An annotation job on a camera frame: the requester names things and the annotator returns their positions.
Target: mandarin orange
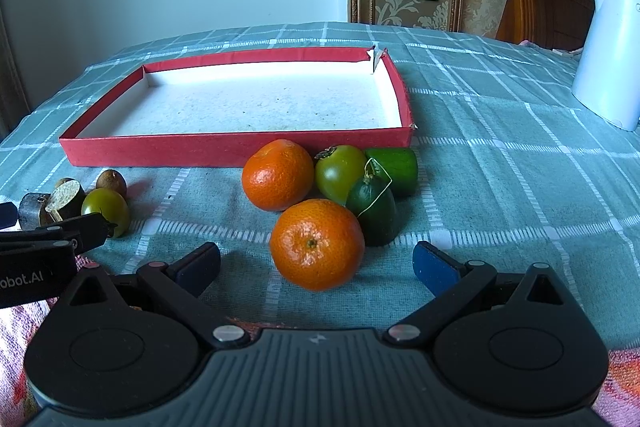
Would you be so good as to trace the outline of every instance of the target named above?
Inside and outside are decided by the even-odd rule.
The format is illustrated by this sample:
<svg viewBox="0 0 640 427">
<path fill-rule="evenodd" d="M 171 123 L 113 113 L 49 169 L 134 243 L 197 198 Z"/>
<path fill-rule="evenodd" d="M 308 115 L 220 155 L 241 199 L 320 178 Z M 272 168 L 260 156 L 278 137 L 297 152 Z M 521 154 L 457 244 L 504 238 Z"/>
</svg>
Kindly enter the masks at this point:
<svg viewBox="0 0 640 427">
<path fill-rule="evenodd" d="M 269 248 L 284 279 L 323 291 L 351 280 L 364 255 L 364 237 L 356 217 L 343 206 L 306 200 L 282 213 Z"/>
<path fill-rule="evenodd" d="M 314 161 L 290 140 L 274 140 L 242 169 L 246 197 L 262 210 L 277 212 L 302 201 L 314 183 Z"/>
</svg>

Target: green checkered tablecloth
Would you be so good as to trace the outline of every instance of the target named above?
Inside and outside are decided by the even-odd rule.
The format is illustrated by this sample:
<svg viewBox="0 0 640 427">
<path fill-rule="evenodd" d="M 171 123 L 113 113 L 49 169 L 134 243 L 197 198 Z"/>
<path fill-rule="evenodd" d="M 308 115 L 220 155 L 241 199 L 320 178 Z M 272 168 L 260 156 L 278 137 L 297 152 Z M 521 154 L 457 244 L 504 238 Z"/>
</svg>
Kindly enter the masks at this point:
<svg viewBox="0 0 640 427">
<path fill-rule="evenodd" d="M 203 299 L 228 315 L 297 327 L 384 328 L 432 298 L 412 271 L 414 244 L 425 239 L 460 261 L 482 259 L 503 271 L 545 261 L 610 349 L 640 345 L 640 139 L 582 107 L 570 91 L 575 62 L 551 52 L 466 34 L 347 23 L 148 42 L 87 68 L 0 144 L 0 201 L 48 192 L 62 176 L 91 187 L 102 170 L 69 165 L 58 136 L 144 62 L 374 43 L 388 48 L 409 90 L 420 191 L 398 203 L 398 238 L 368 250 L 352 282 L 315 294 L 284 281 L 268 250 L 278 216 L 249 203 L 239 169 L 121 169 L 130 185 L 132 228 L 92 257 L 124 273 L 215 241 L 222 273 Z"/>
</svg>

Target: wooden bed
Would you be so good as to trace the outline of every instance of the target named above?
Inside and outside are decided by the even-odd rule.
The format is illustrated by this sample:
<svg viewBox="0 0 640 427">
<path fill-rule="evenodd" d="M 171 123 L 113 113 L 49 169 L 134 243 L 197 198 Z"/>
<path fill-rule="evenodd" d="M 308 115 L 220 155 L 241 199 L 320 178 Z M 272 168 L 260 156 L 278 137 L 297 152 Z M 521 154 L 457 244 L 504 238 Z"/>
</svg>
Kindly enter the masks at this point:
<svg viewBox="0 0 640 427">
<path fill-rule="evenodd" d="M 593 11 L 594 0 L 507 0 L 496 39 L 575 50 L 584 45 Z"/>
</svg>

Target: silver screw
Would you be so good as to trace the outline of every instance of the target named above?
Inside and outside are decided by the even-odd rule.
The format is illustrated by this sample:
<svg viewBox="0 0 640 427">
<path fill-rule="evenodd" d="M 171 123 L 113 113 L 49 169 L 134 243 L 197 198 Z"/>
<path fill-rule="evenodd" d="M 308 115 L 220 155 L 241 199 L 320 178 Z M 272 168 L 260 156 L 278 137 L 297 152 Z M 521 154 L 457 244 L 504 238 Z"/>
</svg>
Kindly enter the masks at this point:
<svg viewBox="0 0 640 427">
<path fill-rule="evenodd" d="M 396 324 L 391 326 L 387 333 L 396 342 L 412 341 L 420 335 L 420 330 L 411 324 Z"/>
<path fill-rule="evenodd" d="M 244 330 L 240 326 L 226 324 L 213 330 L 213 336 L 219 342 L 239 341 L 244 337 Z"/>
</svg>

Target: green cucumber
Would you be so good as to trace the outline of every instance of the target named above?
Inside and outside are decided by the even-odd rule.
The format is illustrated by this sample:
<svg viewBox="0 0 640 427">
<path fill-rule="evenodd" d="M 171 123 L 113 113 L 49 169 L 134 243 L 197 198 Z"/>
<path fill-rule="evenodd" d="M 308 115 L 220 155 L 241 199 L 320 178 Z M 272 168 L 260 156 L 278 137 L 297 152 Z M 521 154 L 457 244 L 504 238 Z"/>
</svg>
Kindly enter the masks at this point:
<svg viewBox="0 0 640 427">
<path fill-rule="evenodd" d="M 387 182 L 391 177 L 391 191 L 395 197 L 415 194 L 418 189 L 418 161 L 412 149 L 384 147 L 367 149 L 364 153 L 367 158 L 372 158 L 370 164 L 373 164 L 376 176 Z"/>
<path fill-rule="evenodd" d="M 396 201 L 387 181 L 367 166 L 347 196 L 345 206 L 358 218 L 364 243 L 368 247 L 386 245 L 397 235 Z"/>
</svg>

